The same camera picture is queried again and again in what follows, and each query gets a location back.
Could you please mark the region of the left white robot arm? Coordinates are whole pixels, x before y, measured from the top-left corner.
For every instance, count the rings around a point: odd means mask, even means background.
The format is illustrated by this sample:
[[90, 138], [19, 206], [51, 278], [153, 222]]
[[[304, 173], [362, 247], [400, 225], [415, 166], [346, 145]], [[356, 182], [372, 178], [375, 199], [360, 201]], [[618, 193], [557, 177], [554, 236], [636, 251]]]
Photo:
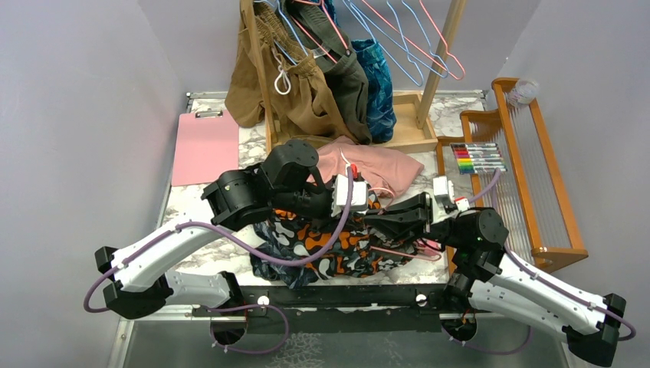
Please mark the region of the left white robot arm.
[[241, 289], [227, 271], [214, 275], [184, 274], [176, 265], [200, 248], [227, 238], [236, 245], [236, 232], [284, 210], [309, 219], [333, 216], [338, 195], [350, 197], [353, 168], [326, 187], [317, 168], [317, 151], [303, 140], [276, 146], [267, 158], [245, 169], [229, 170], [206, 186], [202, 199], [212, 218], [198, 212], [178, 216], [125, 248], [102, 247], [95, 261], [104, 310], [126, 319], [149, 316], [166, 305], [199, 305], [229, 315], [241, 305]]

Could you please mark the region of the pink wire hanger taken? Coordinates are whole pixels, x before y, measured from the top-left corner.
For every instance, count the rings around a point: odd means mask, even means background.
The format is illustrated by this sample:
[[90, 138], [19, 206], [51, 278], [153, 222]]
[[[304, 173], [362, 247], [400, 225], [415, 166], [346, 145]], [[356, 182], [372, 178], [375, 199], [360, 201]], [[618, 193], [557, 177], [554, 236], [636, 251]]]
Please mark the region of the pink wire hanger taken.
[[[371, 208], [369, 210], [387, 209], [391, 206], [393, 205], [376, 209]], [[371, 232], [367, 227], [366, 230], [370, 236], [369, 248], [390, 258], [394, 258], [396, 261], [410, 261], [412, 259], [437, 261], [441, 258], [442, 253], [445, 251], [445, 246], [437, 241], [419, 239], [411, 243], [392, 243], [381, 239], [379, 236]]]

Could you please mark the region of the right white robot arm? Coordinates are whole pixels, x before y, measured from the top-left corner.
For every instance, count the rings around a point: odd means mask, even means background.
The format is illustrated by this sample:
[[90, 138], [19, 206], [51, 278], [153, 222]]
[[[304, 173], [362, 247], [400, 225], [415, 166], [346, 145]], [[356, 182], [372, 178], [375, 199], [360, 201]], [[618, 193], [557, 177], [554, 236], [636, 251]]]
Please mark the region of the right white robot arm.
[[432, 297], [433, 307], [497, 313], [553, 335], [592, 365], [613, 364], [625, 299], [573, 287], [513, 253], [495, 209], [424, 192], [388, 209], [369, 210], [364, 222], [392, 243], [431, 240], [453, 249], [455, 269]]

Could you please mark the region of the dark leaf print shorts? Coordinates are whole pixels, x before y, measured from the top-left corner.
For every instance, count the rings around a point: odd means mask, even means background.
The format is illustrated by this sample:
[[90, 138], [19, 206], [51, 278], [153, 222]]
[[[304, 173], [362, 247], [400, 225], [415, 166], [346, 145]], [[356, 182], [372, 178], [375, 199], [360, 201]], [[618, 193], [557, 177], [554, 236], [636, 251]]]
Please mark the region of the dark leaf print shorts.
[[[266, 222], [254, 225], [255, 234], [263, 240], [257, 250], [270, 255], [272, 258], [288, 261], [297, 260], [300, 256], [294, 254], [289, 235], [276, 233], [275, 229]], [[290, 289], [300, 288], [313, 283], [316, 278], [306, 268], [288, 267], [268, 261], [250, 254], [253, 274], [267, 281], [281, 281]]]

